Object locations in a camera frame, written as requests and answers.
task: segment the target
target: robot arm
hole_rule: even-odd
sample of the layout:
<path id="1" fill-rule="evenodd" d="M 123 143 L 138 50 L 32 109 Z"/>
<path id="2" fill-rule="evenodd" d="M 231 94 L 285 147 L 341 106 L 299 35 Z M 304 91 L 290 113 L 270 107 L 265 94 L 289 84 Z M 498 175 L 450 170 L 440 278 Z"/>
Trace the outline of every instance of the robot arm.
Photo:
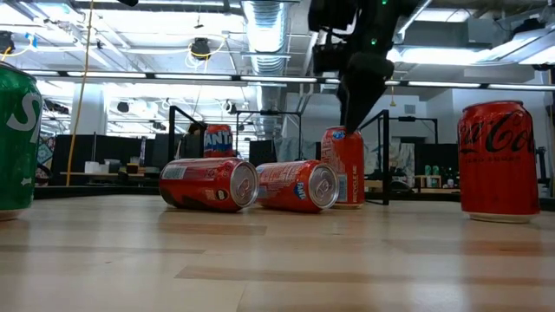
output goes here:
<path id="1" fill-rule="evenodd" d="M 354 132 L 386 89 L 385 81 L 395 66 L 386 59 L 393 47 L 392 38 L 400 16 L 415 9 L 412 0 L 312 0 L 309 28 L 327 32 L 326 43 L 313 48 L 314 71 L 339 71 L 341 84 L 337 97 L 341 102 L 341 124 Z M 348 35 L 346 30 L 356 21 Z M 332 43 L 332 36 L 343 40 Z"/>

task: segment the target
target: red soda can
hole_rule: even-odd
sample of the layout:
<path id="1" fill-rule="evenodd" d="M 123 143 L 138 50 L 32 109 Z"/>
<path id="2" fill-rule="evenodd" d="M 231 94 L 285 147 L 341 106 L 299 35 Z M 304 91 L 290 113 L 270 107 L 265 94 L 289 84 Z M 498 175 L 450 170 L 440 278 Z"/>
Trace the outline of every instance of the red soda can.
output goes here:
<path id="1" fill-rule="evenodd" d="M 258 194 L 255 167 L 240 159 L 179 159 L 160 174 L 160 194 L 177 208 L 237 212 Z"/>
<path id="2" fill-rule="evenodd" d="M 228 125 L 209 125 L 205 130 L 205 158 L 233 156 L 232 128 Z"/>
<path id="3" fill-rule="evenodd" d="M 314 213 L 337 200 L 337 175 L 318 160 L 263 164 L 257 167 L 257 202 L 264 207 Z"/>
<path id="4" fill-rule="evenodd" d="M 458 131 L 462 210 L 473 219 L 529 222 L 539 198 L 532 116 L 522 102 L 467 107 Z"/>
<path id="5" fill-rule="evenodd" d="M 335 208 L 356 209 L 364 203 L 364 140 L 360 132 L 347 134 L 345 127 L 331 127 L 322 138 L 322 162 L 339 178 Z"/>

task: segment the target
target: fanta logo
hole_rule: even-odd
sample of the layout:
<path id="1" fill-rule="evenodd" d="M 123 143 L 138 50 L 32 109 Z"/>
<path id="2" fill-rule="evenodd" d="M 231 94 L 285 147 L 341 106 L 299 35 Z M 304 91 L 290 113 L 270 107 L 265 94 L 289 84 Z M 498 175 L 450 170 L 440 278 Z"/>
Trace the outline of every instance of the fanta logo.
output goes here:
<path id="1" fill-rule="evenodd" d="M 297 197 L 299 197 L 302 200 L 306 199 L 306 193 L 304 192 L 303 182 L 298 182 L 297 185 L 295 186 L 295 195 L 297 195 Z"/>
<path id="2" fill-rule="evenodd" d="M 344 138 L 344 137 L 345 137 L 345 132 L 344 132 L 343 130 L 342 130 L 342 131 L 334 131 L 334 132 L 333 132 L 333 138 L 336 139 L 336 140 L 340 140 L 340 139 L 342 139 L 342 138 Z"/>
<path id="3" fill-rule="evenodd" d="M 205 151 L 229 151 L 232 149 L 232 135 L 227 131 L 205 134 Z"/>

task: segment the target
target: wood grain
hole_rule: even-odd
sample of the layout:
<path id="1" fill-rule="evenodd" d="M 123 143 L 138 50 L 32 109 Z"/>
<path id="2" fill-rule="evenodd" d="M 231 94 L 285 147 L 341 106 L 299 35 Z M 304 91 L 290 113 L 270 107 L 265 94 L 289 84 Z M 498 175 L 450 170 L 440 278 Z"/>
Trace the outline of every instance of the wood grain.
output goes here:
<path id="1" fill-rule="evenodd" d="M 555 214 L 469 220 L 457 203 L 319 215 L 36 201 L 0 223 L 2 312 L 555 311 Z"/>

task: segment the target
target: pull tab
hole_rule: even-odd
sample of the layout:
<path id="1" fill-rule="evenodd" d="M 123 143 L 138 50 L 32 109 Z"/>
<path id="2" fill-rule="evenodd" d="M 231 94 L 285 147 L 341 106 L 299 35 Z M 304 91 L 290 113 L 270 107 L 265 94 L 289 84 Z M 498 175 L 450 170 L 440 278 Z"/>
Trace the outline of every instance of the pull tab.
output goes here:
<path id="1" fill-rule="evenodd" d="M 241 181 L 241 184 L 237 187 L 237 194 L 240 197 L 244 197 L 250 188 L 251 188 L 251 181 L 249 181 L 249 179 L 244 179 L 243 181 Z"/>
<path id="2" fill-rule="evenodd" d="M 322 180 L 318 183 L 316 187 L 316 196 L 322 198 L 323 195 L 330 190 L 330 182 L 328 180 Z"/>

